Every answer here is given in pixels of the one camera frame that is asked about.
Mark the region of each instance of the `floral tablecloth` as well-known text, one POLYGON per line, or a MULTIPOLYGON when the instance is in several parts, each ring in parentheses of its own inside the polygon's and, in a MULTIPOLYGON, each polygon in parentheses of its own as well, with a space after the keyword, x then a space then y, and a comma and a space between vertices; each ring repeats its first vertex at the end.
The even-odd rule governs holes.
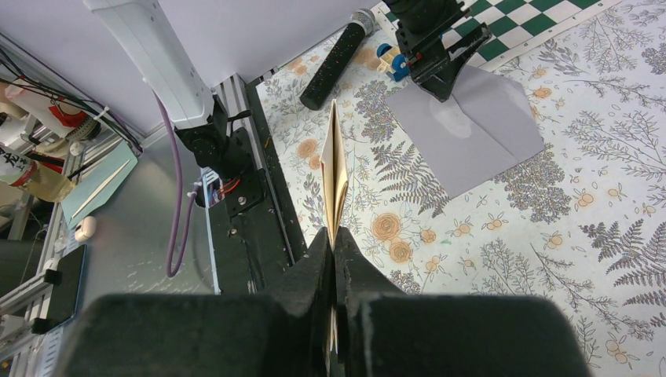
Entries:
MULTIPOLYGON (((525 87, 546 150, 453 199, 383 101, 406 83, 375 71, 376 32, 334 93, 342 223, 368 260, 412 294, 549 298, 596 375, 666 376, 665 13, 625 0, 497 69, 525 87)), ((298 95, 334 41, 258 87, 308 242, 328 108, 298 95)))

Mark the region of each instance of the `gray surface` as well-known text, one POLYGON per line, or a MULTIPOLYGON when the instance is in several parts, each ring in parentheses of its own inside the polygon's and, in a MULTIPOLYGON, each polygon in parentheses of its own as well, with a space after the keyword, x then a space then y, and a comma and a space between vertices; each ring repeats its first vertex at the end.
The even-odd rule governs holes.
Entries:
POLYGON ((443 104, 415 84, 386 103, 444 190, 455 197, 543 150, 529 102, 517 85, 467 66, 443 104))
MULTIPOLYGON (((192 153, 180 142, 185 190, 200 175, 192 153)), ((92 215, 97 231, 88 242, 82 306, 110 293, 213 293, 204 210, 192 213, 181 271, 167 279, 165 261, 174 211, 174 161, 166 137, 146 148, 139 164, 116 194, 92 215)), ((182 239, 187 197, 183 194, 182 239)))

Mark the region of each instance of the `gray paper sheet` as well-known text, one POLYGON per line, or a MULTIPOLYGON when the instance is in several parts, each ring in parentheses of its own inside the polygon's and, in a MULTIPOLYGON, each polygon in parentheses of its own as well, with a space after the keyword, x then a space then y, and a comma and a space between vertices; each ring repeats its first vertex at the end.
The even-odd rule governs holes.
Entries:
POLYGON ((450 197, 543 151, 523 88, 466 66, 441 103, 411 84, 386 99, 450 197))

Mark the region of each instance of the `plastic bottle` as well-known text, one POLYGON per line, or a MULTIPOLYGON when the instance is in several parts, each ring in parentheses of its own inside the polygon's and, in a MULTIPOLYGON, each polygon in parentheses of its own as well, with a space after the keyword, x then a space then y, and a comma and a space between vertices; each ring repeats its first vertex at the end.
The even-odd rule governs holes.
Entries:
POLYGON ((64 199, 75 186, 67 177, 2 146, 0 181, 54 203, 64 199))

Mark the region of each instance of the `red wire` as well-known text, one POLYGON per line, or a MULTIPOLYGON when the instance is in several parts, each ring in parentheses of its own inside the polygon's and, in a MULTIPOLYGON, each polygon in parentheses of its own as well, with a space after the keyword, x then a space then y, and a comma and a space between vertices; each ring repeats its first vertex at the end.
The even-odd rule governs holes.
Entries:
POLYGON ((236 181, 238 181, 239 179, 240 179, 240 178, 234 178, 234 179, 232 179, 231 181, 229 181, 229 182, 223 184, 223 185, 222 185, 222 188, 229 187, 231 184, 236 183, 236 181))
POLYGON ((234 183, 233 186, 231 186, 231 188, 227 188, 226 190, 222 190, 224 188, 224 186, 222 188, 220 188, 219 198, 222 199, 223 195, 229 194, 231 191, 233 191, 236 188, 236 186, 238 186, 239 183, 240 183, 240 179, 236 179, 236 183, 234 183))

